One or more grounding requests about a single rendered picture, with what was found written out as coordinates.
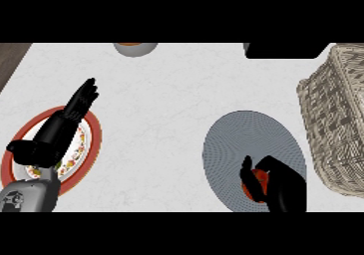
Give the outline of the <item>white floral plate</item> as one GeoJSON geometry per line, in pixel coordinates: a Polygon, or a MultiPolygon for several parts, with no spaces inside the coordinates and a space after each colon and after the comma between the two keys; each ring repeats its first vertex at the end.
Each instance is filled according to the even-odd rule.
{"type": "MultiPolygon", "coordinates": [[[[57,163],[58,178],[66,181],[82,166],[91,148],[92,134],[86,122],[81,122],[69,150],[61,161],[57,163]]],[[[18,179],[33,179],[39,177],[30,165],[13,164],[16,177],[18,179]]]]}

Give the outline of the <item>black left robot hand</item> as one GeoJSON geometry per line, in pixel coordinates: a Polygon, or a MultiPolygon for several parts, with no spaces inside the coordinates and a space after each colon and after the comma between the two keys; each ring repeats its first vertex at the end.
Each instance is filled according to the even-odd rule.
{"type": "Polygon", "coordinates": [[[52,113],[33,139],[16,139],[10,142],[7,150],[14,154],[14,161],[18,164],[48,168],[60,162],[98,95],[95,79],[91,78],[64,108],[52,113]]]}

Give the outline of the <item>round grey placemat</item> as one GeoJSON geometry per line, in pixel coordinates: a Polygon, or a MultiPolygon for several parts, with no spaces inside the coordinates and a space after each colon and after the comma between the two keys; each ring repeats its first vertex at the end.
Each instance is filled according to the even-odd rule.
{"type": "Polygon", "coordinates": [[[202,161],[211,189],[233,212],[267,212],[242,189],[239,172],[246,156],[252,164],[271,155],[307,177],[307,165],[296,139],[283,124],[267,114],[237,111],[214,123],[203,142],[202,161]]]}

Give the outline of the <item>black appliance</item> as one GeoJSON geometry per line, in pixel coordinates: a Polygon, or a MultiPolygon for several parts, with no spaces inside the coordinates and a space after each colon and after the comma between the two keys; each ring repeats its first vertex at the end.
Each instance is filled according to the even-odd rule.
{"type": "Polygon", "coordinates": [[[327,43],[245,43],[248,59],[316,59],[327,43]]]}

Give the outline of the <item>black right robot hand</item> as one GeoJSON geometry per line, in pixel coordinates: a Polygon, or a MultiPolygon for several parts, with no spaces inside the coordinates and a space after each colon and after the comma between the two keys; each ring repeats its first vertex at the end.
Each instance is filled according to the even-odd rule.
{"type": "Polygon", "coordinates": [[[264,202],[271,212],[307,211],[307,182],[299,173],[271,155],[258,165],[252,165],[248,155],[242,163],[239,176],[254,169],[261,169],[268,174],[267,201],[264,202]]]}

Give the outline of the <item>red tomato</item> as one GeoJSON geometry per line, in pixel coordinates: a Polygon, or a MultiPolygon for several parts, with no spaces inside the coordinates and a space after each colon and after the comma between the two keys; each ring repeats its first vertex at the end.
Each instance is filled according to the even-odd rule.
{"type": "Polygon", "coordinates": [[[242,189],[248,198],[257,203],[267,201],[268,174],[261,169],[249,170],[242,178],[242,189]]]}

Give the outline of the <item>beige wicker basket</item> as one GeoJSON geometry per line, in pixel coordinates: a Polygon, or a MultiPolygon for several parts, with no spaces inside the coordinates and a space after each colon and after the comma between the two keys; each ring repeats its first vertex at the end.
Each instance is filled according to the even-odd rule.
{"type": "Polygon", "coordinates": [[[364,43],[339,43],[296,87],[316,173],[364,198],[364,43]]]}

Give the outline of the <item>round red placemat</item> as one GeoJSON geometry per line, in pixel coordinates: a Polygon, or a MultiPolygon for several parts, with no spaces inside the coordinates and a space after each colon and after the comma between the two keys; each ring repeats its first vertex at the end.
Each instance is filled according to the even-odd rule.
{"type": "MultiPolygon", "coordinates": [[[[23,125],[14,139],[32,139],[44,122],[51,117],[52,113],[61,110],[64,107],[55,107],[38,114],[23,125]]],[[[72,166],[69,172],[60,177],[61,189],[60,194],[64,194],[85,178],[91,167],[97,161],[100,155],[101,143],[103,143],[103,131],[100,121],[92,112],[86,113],[86,116],[81,122],[81,128],[85,132],[86,147],[82,153],[79,162],[72,166]]],[[[26,170],[26,166],[14,161],[14,155],[10,151],[4,153],[0,163],[0,182],[2,186],[7,186],[13,181],[30,179],[30,173],[26,170]]]]}

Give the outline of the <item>grey round bowl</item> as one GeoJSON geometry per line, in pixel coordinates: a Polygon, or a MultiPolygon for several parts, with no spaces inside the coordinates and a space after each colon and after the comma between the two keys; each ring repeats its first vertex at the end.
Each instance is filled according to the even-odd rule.
{"type": "Polygon", "coordinates": [[[147,55],[156,49],[157,45],[157,43],[141,43],[138,45],[123,45],[116,43],[115,47],[123,56],[135,58],[147,55]]]}

